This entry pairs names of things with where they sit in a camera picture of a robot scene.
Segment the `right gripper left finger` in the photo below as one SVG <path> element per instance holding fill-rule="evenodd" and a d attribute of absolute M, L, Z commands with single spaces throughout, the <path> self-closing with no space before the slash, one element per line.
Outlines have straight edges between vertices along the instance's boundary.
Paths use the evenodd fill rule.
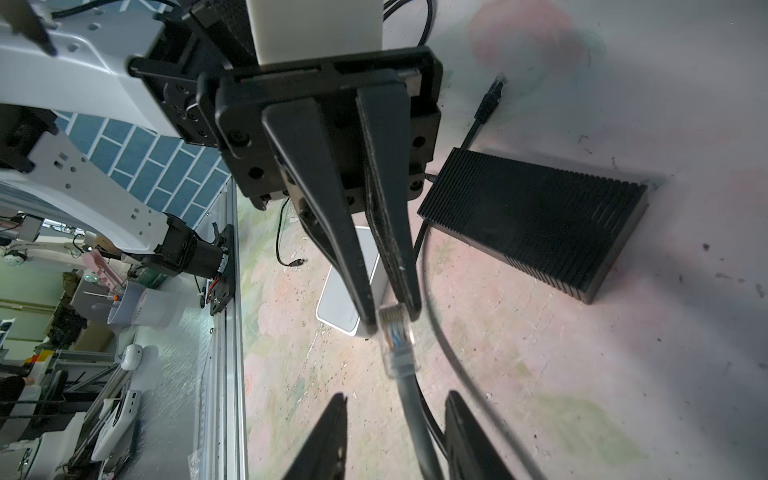
<path fill-rule="evenodd" d="M 344 479 L 347 443 L 347 398 L 342 393 L 336 393 L 283 478 L 285 480 Z"/>

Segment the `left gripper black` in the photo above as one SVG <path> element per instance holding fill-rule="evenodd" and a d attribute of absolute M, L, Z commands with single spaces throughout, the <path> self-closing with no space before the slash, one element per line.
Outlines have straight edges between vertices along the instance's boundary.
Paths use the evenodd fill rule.
<path fill-rule="evenodd" d="M 362 209 L 366 185 L 366 219 L 395 298 L 409 320 L 419 318 L 407 204 L 423 191 L 441 119 L 443 66 L 429 48 L 233 70 L 209 54 L 176 62 L 135 58 L 128 71 L 185 142 L 220 152 L 257 209 L 286 197 L 289 186 L 306 233 L 341 275 L 362 324 L 374 327 L 376 310 L 349 212 Z M 364 87 L 390 80 L 398 82 Z"/>

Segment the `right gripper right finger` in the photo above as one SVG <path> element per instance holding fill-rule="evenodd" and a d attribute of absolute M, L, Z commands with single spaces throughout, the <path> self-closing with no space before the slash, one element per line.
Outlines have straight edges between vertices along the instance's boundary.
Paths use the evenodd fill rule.
<path fill-rule="evenodd" d="M 445 407 L 449 478 L 513 480 L 514 476 L 457 391 L 448 393 Z"/>

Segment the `black ribbed box device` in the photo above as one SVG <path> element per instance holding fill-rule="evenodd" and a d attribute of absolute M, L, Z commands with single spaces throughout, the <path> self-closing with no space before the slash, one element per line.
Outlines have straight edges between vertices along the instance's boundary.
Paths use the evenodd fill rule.
<path fill-rule="evenodd" d="M 418 213 L 431 227 L 590 304 L 647 206 L 641 183 L 456 148 Z"/>

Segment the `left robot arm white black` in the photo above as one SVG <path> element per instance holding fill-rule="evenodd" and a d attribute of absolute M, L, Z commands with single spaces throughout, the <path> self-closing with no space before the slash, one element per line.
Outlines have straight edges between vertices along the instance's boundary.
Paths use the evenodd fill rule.
<path fill-rule="evenodd" d="M 5 1 L 1 183 L 118 252 L 236 293 L 234 229 L 193 224 L 229 176 L 257 209 L 290 200 L 365 335 L 384 325 L 353 215 L 408 319 L 422 301 L 407 204 L 440 123 L 424 41 L 383 46 L 394 1 Z"/>

